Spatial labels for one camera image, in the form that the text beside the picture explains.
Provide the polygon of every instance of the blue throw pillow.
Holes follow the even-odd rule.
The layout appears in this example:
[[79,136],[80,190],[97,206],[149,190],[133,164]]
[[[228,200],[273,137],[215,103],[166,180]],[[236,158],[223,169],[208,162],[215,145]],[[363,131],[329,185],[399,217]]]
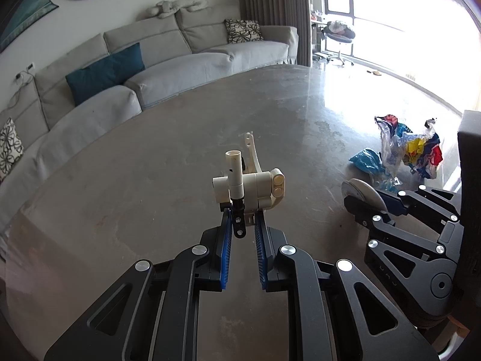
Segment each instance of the blue throw pillow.
[[118,53],[106,56],[89,66],[66,76],[75,105],[145,70],[140,44],[136,43]]

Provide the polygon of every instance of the gray sofa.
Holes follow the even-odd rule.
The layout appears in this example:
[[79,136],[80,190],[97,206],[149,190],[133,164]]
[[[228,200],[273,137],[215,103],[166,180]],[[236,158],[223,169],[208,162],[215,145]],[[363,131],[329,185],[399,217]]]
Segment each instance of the gray sofa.
[[[261,26],[264,41],[228,44],[224,20],[239,16],[232,6],[181,9],[175,16],[98,34],[40,70],[0,113],[0,125],[13,118],[25,147],[0,184],[0,255],[5,257],[9,225],[23,203],[55,170],[107,131],[199,85],[295,62],[298,37],[293,27]],[[138,42],[145,71],[75,107],[65,76]]]

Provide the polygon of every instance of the black and white patterned pillow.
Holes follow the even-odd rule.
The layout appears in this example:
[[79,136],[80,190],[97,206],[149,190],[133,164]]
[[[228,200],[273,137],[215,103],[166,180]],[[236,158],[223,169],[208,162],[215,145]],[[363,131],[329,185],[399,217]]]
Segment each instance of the black and white patterned pillow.
[[226,20],[227,40],[229,43],[263,41],[261,27],[254,20]]
[[9,118],[0,130],[0,182],[6,178],[22,155],[22,142],[14,122]]

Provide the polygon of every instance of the white plush toy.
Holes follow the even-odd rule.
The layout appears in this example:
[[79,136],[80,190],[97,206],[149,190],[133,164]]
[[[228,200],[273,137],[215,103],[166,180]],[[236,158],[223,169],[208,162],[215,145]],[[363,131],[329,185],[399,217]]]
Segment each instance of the white plush toy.
[[158,16],[161,19],[173,15],[181,8],[186,8],[189,12],[198,11],[208,6],[207,0],[176,0],[176,1],[161,1],[153,8],[147,9],[147,16]]

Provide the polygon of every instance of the gray tabletop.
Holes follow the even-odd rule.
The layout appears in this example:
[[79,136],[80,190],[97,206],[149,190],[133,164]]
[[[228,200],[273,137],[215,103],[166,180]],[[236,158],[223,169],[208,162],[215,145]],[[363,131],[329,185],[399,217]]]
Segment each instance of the gray tabletop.
[[[222,175],[227,150],[247,154],[247,131],[261,167],[286,176],[286,197],[266,212],[268,225],[315,259],[347,258],[373,278],[363,263],[367,231],[343,208],[340,185],[368,180],[348,159],[365,147],[379,150],[373,117],[388,113],[413,130],[438,118],[446,160],[430,183],[441,187],[458,164],[460,118],[409,85],[362,69],[256,69],[183,93],[108,132],[16,215],[6,272],[16,334],[42,359],[136,260],[173,259],[198,243],[221,220],[212,177]],[[406,167],[401,176],[407,187],[418,183]],[[248,229],[233,240],[227,290],[201,294],[198,359],[287,359],[286,301],[284,293],[262,291]]]

